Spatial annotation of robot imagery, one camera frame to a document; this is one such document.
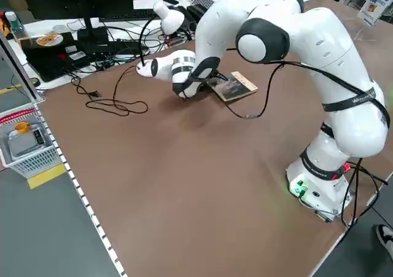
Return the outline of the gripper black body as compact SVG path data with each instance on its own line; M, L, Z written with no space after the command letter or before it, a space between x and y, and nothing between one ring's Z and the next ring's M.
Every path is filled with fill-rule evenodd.
M193 82L204 82L213 72L215 72L220 64L220 58L207 57L200 63L196 64L191 73L189 80Z

